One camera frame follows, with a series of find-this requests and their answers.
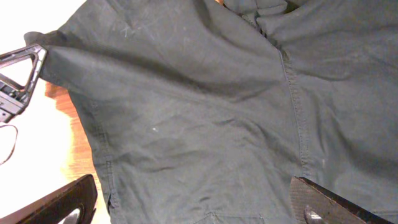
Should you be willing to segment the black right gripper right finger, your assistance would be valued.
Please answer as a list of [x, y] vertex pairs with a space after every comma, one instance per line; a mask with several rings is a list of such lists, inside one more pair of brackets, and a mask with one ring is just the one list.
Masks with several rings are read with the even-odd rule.
[[292, 177], [289, 197], [297, 223], [392, 224], [304, 177]]

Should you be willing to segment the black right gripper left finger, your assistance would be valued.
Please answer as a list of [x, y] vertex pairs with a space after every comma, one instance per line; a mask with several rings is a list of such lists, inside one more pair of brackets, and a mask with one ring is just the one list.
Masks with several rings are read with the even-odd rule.
[[9, 224], [90, 224], [98, 192], [94, 177], [86, 174], [3, 218]]

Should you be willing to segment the black shorts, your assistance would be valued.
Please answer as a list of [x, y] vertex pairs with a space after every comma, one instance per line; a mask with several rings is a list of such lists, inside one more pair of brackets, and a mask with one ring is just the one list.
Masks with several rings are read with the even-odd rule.
[[293, 223], [294, 176], [397, 221], [396, 1], [87, 1], [24, 38], [112, 223]]

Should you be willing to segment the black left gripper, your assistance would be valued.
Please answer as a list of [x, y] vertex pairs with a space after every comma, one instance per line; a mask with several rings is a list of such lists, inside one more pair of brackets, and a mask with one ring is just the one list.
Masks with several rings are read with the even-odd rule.
[[32, 68], [26, 84], [18, 84], [12, 78], [1, 74], [1, 122], [8, 123], [20, 115], [30, 103], [47, 50], [39, 44], [1, 54], [1, 68], [10, 67], [23, 60], [30, 60]]

